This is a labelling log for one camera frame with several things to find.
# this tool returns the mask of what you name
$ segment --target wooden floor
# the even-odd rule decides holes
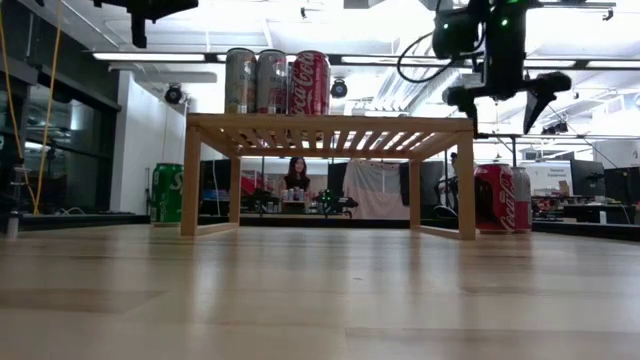
[[[0,240],[0,359],[640,358],[640,245],[173,231]]]

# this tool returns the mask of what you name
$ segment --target table leg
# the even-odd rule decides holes
[[[182,185],[182,236],[196,236],[198,230],[198,204],[200,188],[200,130],[187,127],[184,148],[184,178]]]
[[[409,224],[412,229],[420,227],[420,163],[409,162]]]
[[[240,222],[240,193],[241,189],[241,171],[240,171],[240,158],[231,158],[231,189],[229,196],[229,222]]]
[[[461,240],[476,239],[476,198],[473,178],[473,134],[458,134],[458,229]]]

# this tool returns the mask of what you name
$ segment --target silver can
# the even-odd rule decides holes
[[[258,58],[257,110],[261,114],[287,112],[287,55],[264,50]]]
[[[513,186],[515,190],[515,232],[529,232],[533,225],[533,212],[531,209],[531,179],[523,167],[514,167]]]
[[[226,114],[255,113],[255,53],[249,49],[233,48],[227,52],[225,65],[224,112]]]

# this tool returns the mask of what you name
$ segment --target green can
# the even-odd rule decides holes
[[[182,178],[180,164],[160,163],[153,170],[151,222],[177,224],[182,219]]]

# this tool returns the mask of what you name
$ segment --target slatted tabletop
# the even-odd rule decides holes
[[[472,132],[468,119],[190,114],[205,142],[230,155],[424,159]]]

